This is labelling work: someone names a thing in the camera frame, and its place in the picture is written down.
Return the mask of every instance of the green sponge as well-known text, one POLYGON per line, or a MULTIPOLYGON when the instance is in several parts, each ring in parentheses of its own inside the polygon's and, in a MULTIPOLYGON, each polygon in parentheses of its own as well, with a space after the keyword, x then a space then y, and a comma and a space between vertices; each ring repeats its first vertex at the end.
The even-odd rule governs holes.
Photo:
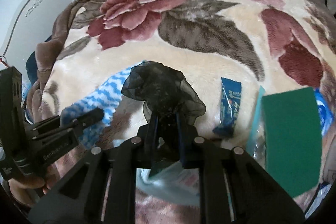
POLYGON ((262 105, 266 171, 294 198, 319 181, 322 136, 314 91, 264 96, 262 105))

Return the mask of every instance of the blue packet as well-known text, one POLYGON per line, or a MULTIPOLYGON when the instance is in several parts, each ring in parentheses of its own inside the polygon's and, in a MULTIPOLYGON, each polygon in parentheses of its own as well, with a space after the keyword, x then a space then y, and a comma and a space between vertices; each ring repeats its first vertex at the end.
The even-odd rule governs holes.
POLYGON ((242 84, 222 77, 222 98, 220 104, 220 125, 213 133, 221 137, 233 137, 240 108, 242 84))
POLYGON ((320 116, 320 124, 321 124, 321 134, 324 137, 332 122, 334 121, 334 115, 328 107, 327 102, 323 98, 319 89, 314 91, 316 103, 318 106, 319 116, 320 116))

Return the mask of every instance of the brown leaf pattern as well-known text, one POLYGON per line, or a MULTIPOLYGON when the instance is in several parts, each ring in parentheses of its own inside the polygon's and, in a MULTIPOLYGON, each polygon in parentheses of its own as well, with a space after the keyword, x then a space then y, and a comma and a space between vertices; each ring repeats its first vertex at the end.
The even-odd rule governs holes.
POLYGON ((65 47, 63 51, 59 54, 56 60, 62 60, 63 58, 75 54, 76 52, 80 52, 82 49, 86 47, 86 45, 90 42, 91 37, 86 36, 83 37, 73 43, 71 43, 69 46, 65 47))
POLYGON ((84 4, 83 7, 85 11, 75 17, 71 29, 81 29, 89 25, 96 17, 102 15, 100 7, 104 2, 106 2, 106 0, 91 0, 84 4))
POLYGON ((260 58, 246 34, 217 12, 236 5, 218 0, 187 0, 162 14, 160 37, 175 47, 216 52, 250 68, 257 80, 265 78, 260 58))
POLYGON ((336 20, 330 13, 326 14, 315 5, 307 6, 306 10, 310 13, 310 17, 304 20, 317 32, 320 43, 328 45, 336 53, 336 20))
POLYGON ((58 90, 58 84, 56 81, 52 81, 49 88, 44 89, 44 93, 48 93, 52 97, 52 102, 54 105, 54 113, 50 113, 50 117, 54 116, 55 114, 59 114, 60 108, 59 108, 59 99, 56 95, 56 92, 58 90))

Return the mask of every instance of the blue zigzag cloth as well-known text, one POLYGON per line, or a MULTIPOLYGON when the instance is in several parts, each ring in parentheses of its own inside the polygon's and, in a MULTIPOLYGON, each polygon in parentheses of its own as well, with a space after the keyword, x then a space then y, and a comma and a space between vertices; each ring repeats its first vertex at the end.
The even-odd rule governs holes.
POLYGON ((68 124, 73 119, 95 109, 101 108, 104 111, 104 118, 100 122, 83 130, 79 141, 86 149, 91 149, 99 139, 99 135, 105 127, 110 126, 113 113, 121 101, 121 89, 127 77, 131 73, 129 67, 108 78, 105 83, 99 86, 93 93, 65 108, 61 113, 61 124, 68 124))

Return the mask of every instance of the person's hand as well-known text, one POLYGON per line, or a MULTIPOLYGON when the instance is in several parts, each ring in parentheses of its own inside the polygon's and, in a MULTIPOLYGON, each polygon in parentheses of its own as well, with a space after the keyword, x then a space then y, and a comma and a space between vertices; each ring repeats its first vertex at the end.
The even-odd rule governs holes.
POLYGON ((48 167, 47 173, 48 175, 45 179, 25 176, 19 179, 10 179, 8 183, 13 197, 18 202, 32 207, 35 202, 31 199, 26 189, 42 188, 44 194, 46 194, 59 180, 58 173, 52 166, 48 167))

